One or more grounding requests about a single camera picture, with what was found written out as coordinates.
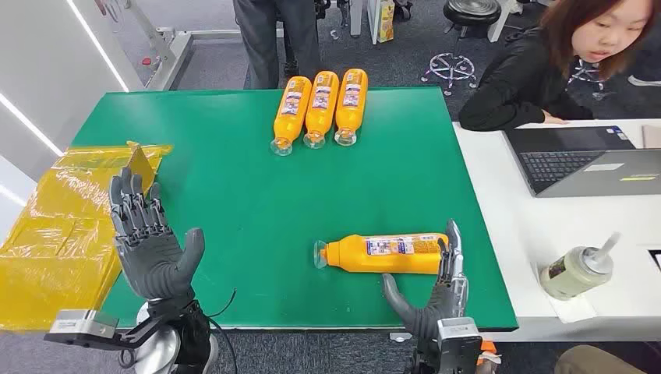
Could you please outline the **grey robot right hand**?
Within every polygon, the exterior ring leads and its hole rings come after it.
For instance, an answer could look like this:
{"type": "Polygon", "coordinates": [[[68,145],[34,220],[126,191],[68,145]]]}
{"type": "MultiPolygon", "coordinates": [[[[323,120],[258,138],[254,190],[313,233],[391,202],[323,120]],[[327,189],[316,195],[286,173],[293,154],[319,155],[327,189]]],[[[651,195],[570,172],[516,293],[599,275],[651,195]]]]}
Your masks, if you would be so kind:
{"type": "Polygon", "coordinates": [[[400,317],[405,329],[411,335],[422,339],[437,337],[438,320],[465,315],[468,278],[463,270],[461,233],[453,219],[447,221],[445,235],[448,238],[447,244],[438,241],[441,251],[437,278],[425,307],[417,308],[411,305],[399,292],[392,275],[382,275],[382,294],[388,305],[400,317]]]}

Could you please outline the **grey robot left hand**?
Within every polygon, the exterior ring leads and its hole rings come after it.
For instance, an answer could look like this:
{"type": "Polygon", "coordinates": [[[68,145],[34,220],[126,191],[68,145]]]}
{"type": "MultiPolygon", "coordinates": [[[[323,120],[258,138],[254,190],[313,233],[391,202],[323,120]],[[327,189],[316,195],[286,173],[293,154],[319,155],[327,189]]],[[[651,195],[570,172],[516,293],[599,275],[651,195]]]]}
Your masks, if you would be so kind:
{"type": "Polygon", "coordinates": [[[201,228],[186,232],[180,246],[161,201],[160,185],[142,191],[142,176],[123,167],[111,178],[108,193],[114,244],[129,286],[146,300],[190,293],[205,251],[201,228]]]}

